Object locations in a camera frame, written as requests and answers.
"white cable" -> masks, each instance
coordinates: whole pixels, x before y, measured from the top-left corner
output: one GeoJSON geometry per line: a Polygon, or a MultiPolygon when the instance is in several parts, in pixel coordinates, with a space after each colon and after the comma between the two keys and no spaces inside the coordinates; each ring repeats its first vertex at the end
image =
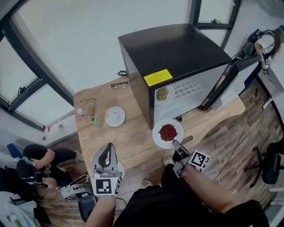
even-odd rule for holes
{"type": "Polygon", "coordinates": [[[215,170],[215,171],[217,172],[217,174],[218,174],[218,182],[219,182],[219,184],[221,185],[221,183],[220,183],[220,176],[219,176],[218,170],[216,170],[216,169],[211,169],[211,170],[209,170],[208,172],[206,172],[204,175],[206,175],[207,173],[209,173],[209,172],[211,172],[211,171],[213,171],[213,170],[215,170]]]}

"plate of red beans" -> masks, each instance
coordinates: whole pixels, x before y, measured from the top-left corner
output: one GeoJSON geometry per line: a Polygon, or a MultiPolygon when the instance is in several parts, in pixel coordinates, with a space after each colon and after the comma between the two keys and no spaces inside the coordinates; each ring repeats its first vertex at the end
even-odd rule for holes
{"type": "Polygon", "coordinates": [[[153,128],[153,139],[155,143],[164,149],[172,149],[173,140],[181,142],[183,139],[183,129],[180,123],[174,119],[163,119],[153,128]]]}

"plate of green food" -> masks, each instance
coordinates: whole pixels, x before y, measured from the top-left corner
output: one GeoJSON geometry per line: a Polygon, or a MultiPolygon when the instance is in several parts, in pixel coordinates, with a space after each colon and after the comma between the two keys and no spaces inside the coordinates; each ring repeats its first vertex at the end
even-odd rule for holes
{"type": "Polygon", "coordinates": [[[155,92],[155,104],[167,105],[174,99],[174,87],[171,85],[157,89],[155,92]]]}

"red object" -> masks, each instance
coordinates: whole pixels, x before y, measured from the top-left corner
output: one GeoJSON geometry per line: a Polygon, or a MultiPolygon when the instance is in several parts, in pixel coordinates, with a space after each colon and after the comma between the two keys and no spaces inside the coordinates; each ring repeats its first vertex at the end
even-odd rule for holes
{"type": "Polygon", "coordinates": [[[172,141],[178,135],[173,125],[167,124],[161,127],[159,134],[163,141],[172,141]]]}

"black window frame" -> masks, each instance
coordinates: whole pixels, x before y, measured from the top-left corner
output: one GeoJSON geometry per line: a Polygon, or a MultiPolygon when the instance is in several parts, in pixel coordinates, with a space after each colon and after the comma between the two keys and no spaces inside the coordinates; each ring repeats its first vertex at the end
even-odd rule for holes
{"type": "Polygon", "coordinates": [[[46,84],[72,106],[74,106],[73,94],[70,93],[45,66],[44,62],[32,49],[12,20],[12,15],[27,1],[28,0],[19,0],[0,21],[0,42],[6,37],[17,55],[19,55],[22,61],[37,76],[37,78],[25,86],[25,88],[22,89],[22,92],[18,93],[18,96],[11,103],[5,100],[5,98],[0,97],[0,109],[23,123],[44,132],[44,125],[30,120],[28,117],[18,113],[16,109],[46,84]]]}
{"type": "Polygon", "coordinates": [[[199,30],[226,30],[226,34],[221,44],[221,48],[227,45],[227,42],[232,33],[234,24],[236,22],[238,12],[240,10],[242,0],[234,0],[235,5],[233,6],[232,13],[228,24],[225,23],[199,23],[199,15],[201,10],[202,0],[192,0],[191,9],[189,14],[189,24],[193,25],[199,30]]]}

